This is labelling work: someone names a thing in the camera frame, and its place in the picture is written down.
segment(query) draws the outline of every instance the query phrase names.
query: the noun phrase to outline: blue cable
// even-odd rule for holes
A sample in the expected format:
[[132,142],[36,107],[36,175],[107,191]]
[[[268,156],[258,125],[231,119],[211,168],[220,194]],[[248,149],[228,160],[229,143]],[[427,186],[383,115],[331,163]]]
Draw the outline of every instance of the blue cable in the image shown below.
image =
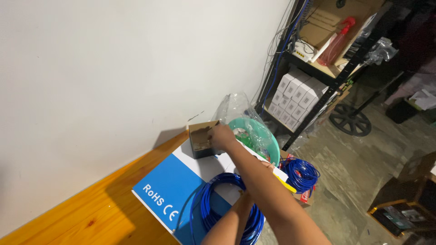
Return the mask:
[[281,170],[288,175],[286,183],[294,187],[297,194],[310,191],[309,197],[311,197],[313,187],[321,176],[320,172],[309,162],[298,158],[287,158],[286,160],[282,158],[281,163]]
[[[195,195],[192,205],[191,205],[191,213],[189,216],[190,227],[191,227],[191,235],[192,235],[192,243],[195,245],[194,239],[194,230],[192,228],[192,211],[194,209],[194,205],[198,196],[201,196],[200,200],[200,211],[201,211],[201,222],[206,232],[214,226],[218,220],[221,218],[221,215],[216,213],[209,204],[211,193],[217,185],[222,183],[230,183],[240,187],[245,191],[245,185],[242,181],[241,177],[237,174],[232,173],[222,173],[215,176],[211,181],[206,183],[203,188]],[[264,216],[262,212],[259,210],[256,204],[251,208],[250,215],[247,221],[247,225],[245,226],[244,233],[242,234],[241,243],[242,245],[253,245],[259,239],[260,233],[263,229]]]
[[269,92],[271,91],[271,89],[273,88],[274,83],[276,82],[276,76],[277,76],[277,70],[278,70],[278,67],[279,67],[280,58],[282,57],[283,51],[285,50],[285,47],[287,46],[287,44],[288,44],[288,42],[289,42],[289,40],[291,38],[292,32],[294,31],[295,26],[298,24],[298,21],[301,18],[301,15],[304,13],[304,10],[306,9],[306,6],[307,6],[308,2],[309,2],[309,0],[306,0],[306,2],[304,3],[303,8],[301,9],[300,14],[298,15],[298,19],[295,21],[294,25],[292,26],[292,29],[289,32],[288,37],[286,38],[285,44],[283,45],[282,50],[280,51],[279,58],[277,59],[277,62],[276,62],[276,71],[274,72],[274,79],[272,80],[272,84],[269,87],[268,92],[266,93],[265,98],[263,99],[262,112],[260,113],[261,115],[263,114],[263,110],[265,108],[266,98],[268,97]]

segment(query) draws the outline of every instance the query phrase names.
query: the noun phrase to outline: cart wheel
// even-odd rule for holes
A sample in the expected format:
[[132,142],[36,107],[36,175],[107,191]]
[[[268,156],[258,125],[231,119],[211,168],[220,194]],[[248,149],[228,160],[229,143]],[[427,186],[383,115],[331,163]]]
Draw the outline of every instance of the cart wheel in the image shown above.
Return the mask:
[[371,132],[371,122],[359,112],[356,116],[351,116],[355,109],[346,104],[338,104],[330,114],[330,122],[340,131],[358,137],[367,136]]

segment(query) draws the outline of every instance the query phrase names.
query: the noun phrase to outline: hand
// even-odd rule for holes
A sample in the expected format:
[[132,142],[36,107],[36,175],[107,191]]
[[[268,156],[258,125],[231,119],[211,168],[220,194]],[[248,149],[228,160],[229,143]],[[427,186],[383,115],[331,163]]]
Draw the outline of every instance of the hand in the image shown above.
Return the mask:
[[238,143],[234,133],[228,125],[218,124],[208,131],[211,137],[212,146],[218,150],[226,151],[232,144]]

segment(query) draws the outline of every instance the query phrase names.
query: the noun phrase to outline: cable bundle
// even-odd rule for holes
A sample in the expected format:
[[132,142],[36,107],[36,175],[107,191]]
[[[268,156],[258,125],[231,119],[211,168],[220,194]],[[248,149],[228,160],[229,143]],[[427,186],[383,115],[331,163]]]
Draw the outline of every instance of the cable bundle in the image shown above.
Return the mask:
[[[211,206],[209,204],[211,193],[217,185],[223,183],[234,184],[240,187],[241,189],[245,190],[245,185],[241,177],[237,174],[232,174],[232,173],[219,174],[215,176],[211,181],[206,183],[205,186],[203,186],[203,188],[195,195],[192,201],[191,213],[189,217],[191,222],[190,226],[191,226],[193,244],[195,244],[195,239],[194,239],[194,232],[192,229],[192,210],[194,209],[195,201],[197,197],[200,195],[201,222],[203,224],[203,227],[206,229],[206,231],[209,232],[212,226],[214,226],[218,222],[218,220],[222,217],[221,215],[219,215],[218,213],[216,213],[214,210],[211,209]],[[256,204],[254,204],[254,206],[251,208],[247,225],[245,226],[245,230],[242,235],[241,244],[243,245],[255,244],[257,239],[259,238],[260,233],[262,232],[263,222],[264,222],[264,216],[262,212],[259,210],[259,208],[256,206]]]
[[297,190],[297,194],[303,194],[310,190],[312,196],[313,186],[321,176],[320,172],[309,162],[298,158],[282,159],[281,170],[288,175],[286,183]]

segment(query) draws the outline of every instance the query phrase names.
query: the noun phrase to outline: stack of white boxes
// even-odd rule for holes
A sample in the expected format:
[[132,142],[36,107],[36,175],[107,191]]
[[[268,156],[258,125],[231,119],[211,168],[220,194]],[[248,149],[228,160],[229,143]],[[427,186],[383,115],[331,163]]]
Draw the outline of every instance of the stack of white boxes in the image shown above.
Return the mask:
[[328,86],[299,69],[282,77],[268,112],[295,131]]

